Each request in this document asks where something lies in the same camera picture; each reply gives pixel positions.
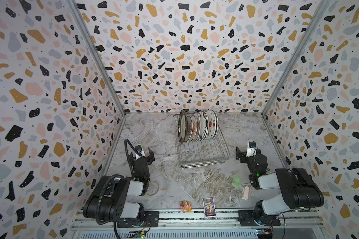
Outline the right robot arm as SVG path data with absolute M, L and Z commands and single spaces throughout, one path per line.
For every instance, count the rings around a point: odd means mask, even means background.
M 250 172 L 248 178 L 256 190 L 279 189 L 280 193 L 256 203 L 249 219 L 258 224 L 275 219 L 292 210 L 309 211 L 324 204 L 324 195 L 303 168 L 277 168 L 268 173 L 267 157 L 250 141 L 246 151 L 236 148 L 235 159 L 245 163 Z

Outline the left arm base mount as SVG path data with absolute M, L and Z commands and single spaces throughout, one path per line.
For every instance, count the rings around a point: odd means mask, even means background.
M 118 228 L 157 228 L 159 224 L 159 211 L 145 211 L 135 219 L 123 219 L 117 222 Z

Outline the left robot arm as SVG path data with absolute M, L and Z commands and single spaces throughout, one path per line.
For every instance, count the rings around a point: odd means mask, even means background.
M 94 219 L 97 224 L 122 223 L 139 227 L 146 223 L 143 204 L 128 202 L 129 196 L 144 196 L 150 184 L 149 165 L 155 161 L 154 152 L 148 149 L 145 155 L 137 146 L 136 155 L 129 154 L 127 159 L 132 169 L 132 176 L 105 175 L 95 186 L 83 207 L 83 215 Z

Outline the dark rimmed cream plate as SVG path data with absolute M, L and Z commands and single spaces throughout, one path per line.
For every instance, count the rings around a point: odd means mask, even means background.
M 180 116 L 178 119 L 178 135 L 179 135 L 179 143 L 184 143 L 187 129 L 187 120 L 186 114 L 184 110 L 181 110 Z

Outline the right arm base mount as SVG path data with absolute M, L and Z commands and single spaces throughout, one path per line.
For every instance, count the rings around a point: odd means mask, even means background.
M 280 226 L 280 220 L 275 215 L 266 215 L 255 210 L 239 210 L 238 221 L 242 227 Z

